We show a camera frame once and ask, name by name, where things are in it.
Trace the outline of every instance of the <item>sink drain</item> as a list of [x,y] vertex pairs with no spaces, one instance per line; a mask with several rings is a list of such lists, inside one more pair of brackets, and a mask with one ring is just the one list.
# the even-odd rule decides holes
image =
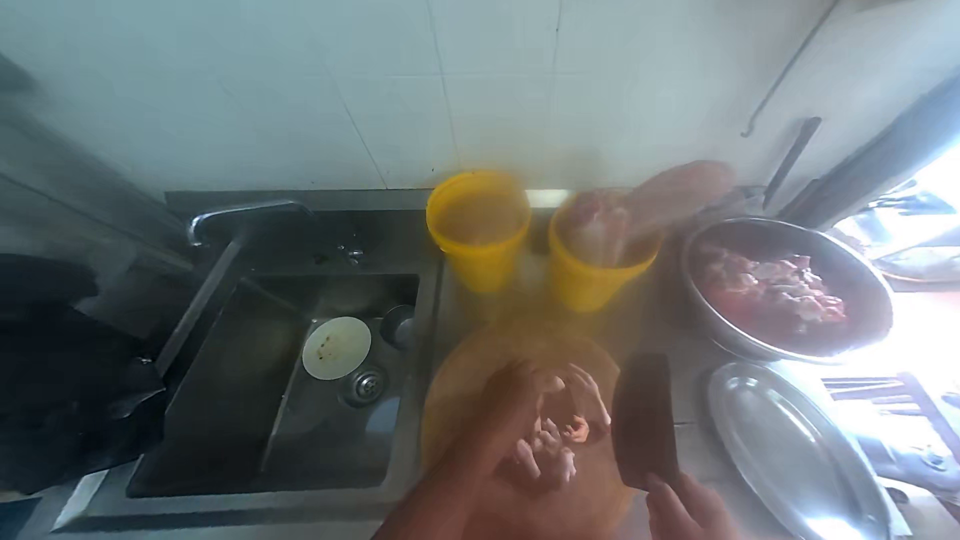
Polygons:
[[387,389],[387,374],[375,367],[357,370],[347,376],[341,397],[347,405],[364,406],[375,402]]

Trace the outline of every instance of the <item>yellow container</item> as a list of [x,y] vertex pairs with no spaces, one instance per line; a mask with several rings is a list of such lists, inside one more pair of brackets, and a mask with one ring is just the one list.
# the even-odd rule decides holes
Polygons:
[[653,264],[663,241],[662,234],[654,241],[655,248],[647,259],[625,268],[601,268],[580,261],[571,254],[560,240],[557,222],[573,202],[571,197],[550,218],[548,241],[550,243],[550,287],[553,295],[570,309],[589,313],[605,306],[624,284],[639,276]]
[[[505,240],[490,244],[467,244],[453,240],[441,231],[444,213],[464,202],[487,198],[502,204],[491,211],[516,208],[521,215],[519,229]],[[426,203],[426,227],[460,281],[473,292],[494,292],[514,273],[516,254],[530,230],[530,204],[519,183],[510,175],[496,171],[472,171],[458,174],[434,188]]]

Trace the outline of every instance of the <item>kitchen sink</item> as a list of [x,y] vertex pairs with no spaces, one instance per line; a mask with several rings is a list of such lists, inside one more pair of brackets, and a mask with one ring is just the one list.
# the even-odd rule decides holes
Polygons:
[[[417,274],[249,275],[238,280],[169,405],[162,444],[140,460],[132,498],[368,488],[387,477],[416,355],[381,337],[392,307],[417,303]],[[333,317],[371,330],[340,380],[303,368],[306,337]]]

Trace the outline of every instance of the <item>stainless steel tray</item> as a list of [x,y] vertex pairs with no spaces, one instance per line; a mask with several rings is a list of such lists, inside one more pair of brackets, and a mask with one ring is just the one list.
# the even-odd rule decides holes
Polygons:
[[727,364],[708,402],[724,446],[774,516],[804,540],[887,540],[890,513],[870,468],[807,396],[774,371]]

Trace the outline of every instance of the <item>wooden chopping board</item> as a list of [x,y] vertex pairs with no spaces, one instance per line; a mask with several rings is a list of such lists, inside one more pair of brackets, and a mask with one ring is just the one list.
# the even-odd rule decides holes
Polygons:
[[[498,323],[464,339],[433,379],[420,429],[421,461],[432,467],[476,413],[487,379],[512,359],[538,367],[575,363],[590,373],[607,409],[620,370],[589,338],[542,322]],[[580,447],[577,475],[559,491],[532,497],[500,476],[491,477],[477,498],[464,538],[508,540],[602,540],[629,509],[636,490],[620,480],[611,438]]]

